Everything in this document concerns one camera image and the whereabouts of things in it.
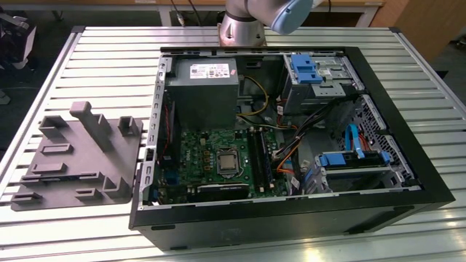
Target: wooden furniture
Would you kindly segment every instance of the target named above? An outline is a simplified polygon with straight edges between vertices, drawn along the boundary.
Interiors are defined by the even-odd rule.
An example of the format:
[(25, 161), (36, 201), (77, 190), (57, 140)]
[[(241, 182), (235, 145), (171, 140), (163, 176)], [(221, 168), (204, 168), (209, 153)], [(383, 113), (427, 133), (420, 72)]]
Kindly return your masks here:
[[(187, 0), (173, 0), (180, 11), (191, 11)], [(225, 0), (192, 0), (199, 11), (223, 11)], [(384, 0), (331, 0), (332, 13), (359, 13), (356, 27), (368, 27)], [(172, 26), (169, 12), (173, 11), (171, 0), (1, 0), (5, 10), (156, 10), (161, 25)], [(326, 0), (312, 12), (328, 12)]]
[(371, 27), (398, 27), (427, 61), (466, 25), (464, 0), (387, 0)]

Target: metal table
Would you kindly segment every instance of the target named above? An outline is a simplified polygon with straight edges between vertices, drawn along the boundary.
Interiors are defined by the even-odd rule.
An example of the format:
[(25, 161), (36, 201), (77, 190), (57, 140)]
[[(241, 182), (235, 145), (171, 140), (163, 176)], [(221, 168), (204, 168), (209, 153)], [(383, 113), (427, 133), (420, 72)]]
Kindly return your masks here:
[(456, 201), (371, 234), (168, 253), (128, 230), (131, 204), (13, 212), (9, 200), (41, 139), (42, 116), (69, 119), (70, 103), (88, 100), (95, 114), (140, 117), (147, 129), (159, 47), (217, 45), (215, 27), (88, 27), (68, 38), (0, 164), (0, 260), (466, 259), (466, 109), (404, 36), (386, 28), (308, 28), (288, 36), (265, 35), (269, 46), (360, 47)]

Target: red wire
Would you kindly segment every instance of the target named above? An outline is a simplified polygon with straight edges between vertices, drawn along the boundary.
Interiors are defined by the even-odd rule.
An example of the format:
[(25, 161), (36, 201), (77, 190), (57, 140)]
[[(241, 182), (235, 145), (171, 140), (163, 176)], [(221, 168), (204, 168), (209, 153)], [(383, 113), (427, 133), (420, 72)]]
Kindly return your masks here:
[(370, 150), (371, 148), (370, 148), (370, 146), (368, 146), (368, 143), (367, 143), (367, 141), (366, 141), (366, 138), (364, 138), (364, 136), (360, 135), (360, 134), (359, 134), (359, 139), (360, 139), (362, 142), (363, 142), (364, 150)]

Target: black cable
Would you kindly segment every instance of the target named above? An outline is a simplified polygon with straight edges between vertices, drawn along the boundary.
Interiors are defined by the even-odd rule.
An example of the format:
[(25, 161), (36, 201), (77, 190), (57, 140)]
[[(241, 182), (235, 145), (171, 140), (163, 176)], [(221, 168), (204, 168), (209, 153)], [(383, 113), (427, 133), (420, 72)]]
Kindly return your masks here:
[(307, 130), (318, 123), (320, 122), (332, 108), (340, 104), (342, 102), (351, 101), (359, 97), (359, 94), (352, 94), (342, 98), (334, 98), (322, 108), (319, 108), (304, 120), (301, 125), (299, 126), (295, 134), (293, 134), (293, 140), (291, 143), (277, 150), (276, 154), (283, 153), (288, 148), (292, 148), (295, 144), (300, 141), (303, 135), (305, 134)]
[(203, 24), (201, 24), (201, 19), (200, 19), (200, 17), (199, 17), (199, 13), (197, 13), (196, 7), (195, 7), (195, 5), (192, 4), (192, 1), (191, 1), (191, 0), (188, 0), (188, 2), (189, 2), (189, 4), (191, 4), (192, 10), (195, 11), (195, 14), (196, 14), (197, 25), (199, 25), (199, 26), (203, 26)]
[(171, 0), (171, 2), (172, 2), (172, 6), (173, 6), (173, 9), (175, 9), (175, 12), (179, 14), (180, 12), (177, 11), (177, 8), (176, 8), (173, 0)]

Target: green motherboard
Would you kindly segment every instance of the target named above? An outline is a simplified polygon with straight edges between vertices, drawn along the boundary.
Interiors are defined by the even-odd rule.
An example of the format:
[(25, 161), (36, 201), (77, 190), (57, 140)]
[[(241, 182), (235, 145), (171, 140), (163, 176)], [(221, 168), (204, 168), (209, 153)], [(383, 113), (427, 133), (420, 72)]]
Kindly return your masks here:
[[(267, 150), (271, 153), (277, 149), (275, 132), (263, 131)], [(237, 157), (237, 173), (228, 177), (219, 174), (217, 156), (233, 152)], [(184, 132), (181, 134), (181, 157), (179, 178), (180, 184), (209, 184), (240, 182), (248, 184), (249, 198), (281, 196), (287, 194), (284, 179), (275, 179), (273, 188), (260, 192), (253, 185), (253, 172), (248, 156), (245, 130), (215, 130), (203, 132)]]

